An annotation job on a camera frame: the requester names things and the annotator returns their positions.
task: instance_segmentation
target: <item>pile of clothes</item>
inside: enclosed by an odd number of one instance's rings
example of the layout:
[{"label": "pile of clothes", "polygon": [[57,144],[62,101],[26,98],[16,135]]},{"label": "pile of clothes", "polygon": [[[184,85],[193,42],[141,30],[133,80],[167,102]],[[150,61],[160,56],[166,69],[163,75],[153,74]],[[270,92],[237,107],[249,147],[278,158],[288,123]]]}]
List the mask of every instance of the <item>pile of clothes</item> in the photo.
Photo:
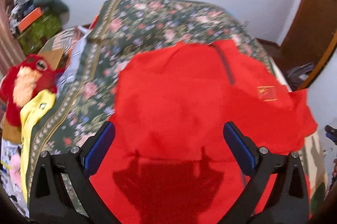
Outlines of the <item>pile of clothes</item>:
[{"label": "pile of clothes", "polygon": [[[53,107],[57,93],[72,82],[90,31],[67,29],[53,39],[51,51],[29,55],[12,67],[0,82],[0,99],[6,102],[2,120],[0,183],[18,211],[29,217],[25,183],[33,126]],[[64,56],[55,66],[55,52]]]},{"label": "pile of clothes", "polygon": [[35,8],[41,7],[43,11],[52,9],[58,14],[68,12],[68,7],[61,0],[16,0],[9,17],[9,26],[13,35],[18,34],[17,26]]}]

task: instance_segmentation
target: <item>gray cloth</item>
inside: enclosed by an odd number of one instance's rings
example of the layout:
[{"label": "gray cloth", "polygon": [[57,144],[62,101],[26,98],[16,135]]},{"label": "gray cloth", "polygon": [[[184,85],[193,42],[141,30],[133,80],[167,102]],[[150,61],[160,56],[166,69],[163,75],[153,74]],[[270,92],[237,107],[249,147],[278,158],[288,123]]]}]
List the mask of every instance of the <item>gray cloth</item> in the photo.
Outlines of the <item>gray cloth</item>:
[{"label": "gray cloth", "polygon": [[75,76],[80,65],[82,53],[85,45],[87,44],[87,36],[90,31],[83,27],[78,28],[82,31],[82,33],[84,33],[84,36],[78,41],[77,45],[75,45],[74,49],[71,52],[70,65],[57,81],[57,97],[60,95],[66,83],[72,83],[75,80]]},{"label": "gray cloth", "polygon": [[28,7],[24,12],[23,16],[26,17],[29,13],[31,13],[35,9],[34,4],[32,4],[30,7]]},{"label": "gray cloth", "polygon": [[311,71],[315,68],[314,63],[308,63],[302,66],[291,68],[287,71],[287,82],[290,88],[295,91],[306,80]]},{"label": "gray cloth", "polygon": [[34,6],[36,7],[49,7],[58,14],[69,12],[68,6],[61,0],[34,0]]}]

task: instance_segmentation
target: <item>yellow towel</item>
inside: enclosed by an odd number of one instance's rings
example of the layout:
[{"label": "yellow towel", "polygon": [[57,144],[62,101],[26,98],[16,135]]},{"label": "yellow towel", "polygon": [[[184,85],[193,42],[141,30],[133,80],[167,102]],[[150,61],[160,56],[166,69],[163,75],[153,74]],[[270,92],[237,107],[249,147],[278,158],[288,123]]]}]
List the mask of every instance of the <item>yellow towel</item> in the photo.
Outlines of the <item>yellow towel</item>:
[{"label": "yellow towel", "polygon": [[42,90],[38,95],[28,102],[20,111],[21,118],[21,184],[22,193],[27,202],[26,173],[29,162],[29,148],[32,129],[35,124],[47,113],[55,103],[56,95],[48,90]]}]

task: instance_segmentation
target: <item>blue gripper pad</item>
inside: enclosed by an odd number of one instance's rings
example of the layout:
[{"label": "blue gripper pad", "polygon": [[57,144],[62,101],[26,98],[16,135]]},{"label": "blue gripper pad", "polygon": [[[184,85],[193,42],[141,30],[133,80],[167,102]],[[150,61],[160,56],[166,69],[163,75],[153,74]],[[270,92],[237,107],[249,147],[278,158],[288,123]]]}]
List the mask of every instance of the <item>blue gripper pad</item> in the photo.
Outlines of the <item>blue gripper pad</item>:
[{"label": "blue gripper pad", "polygon": [[330,133],[326,133],[326,137],[331,139],[334,143],[337,143],[337,137],[330,134]]},{"label": "blue gripper pad", "polygon": [[106,121],[95,134],[82,146],[81,163],[86,177],[94,175],[100,167],[107,151],[115,138],[115,126]]},{"label": "blue gripper pad", "polygon": [[232,121],[225,123],[223,137],[242,172],[253,176],[259,163],[257,146],[250,138],[245,137]]}]

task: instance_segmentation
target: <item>floral bedspread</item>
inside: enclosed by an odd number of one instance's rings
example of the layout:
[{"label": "floral bedspread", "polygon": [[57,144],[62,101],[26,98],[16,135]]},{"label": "floral bedspread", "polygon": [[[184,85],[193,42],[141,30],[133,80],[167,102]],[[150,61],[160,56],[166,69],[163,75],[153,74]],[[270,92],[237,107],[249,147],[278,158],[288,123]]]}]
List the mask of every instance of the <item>floral bedspread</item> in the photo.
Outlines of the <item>floral bedspread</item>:
[{"label": "floral bedspread", "polygon": [[[211,43],[229,38],[240,52],[274,73],[263,47],[223,8],[178,0],[106,1],[87,37],[75,81],[64,86],[54,107],[33,128],[26,175],[28,193],[43,150],[58,154],[81,146],[113,114],[118,73],[132,56],[180,40]],[[75,208],[85,214],[66,175],[64,180]]]}]

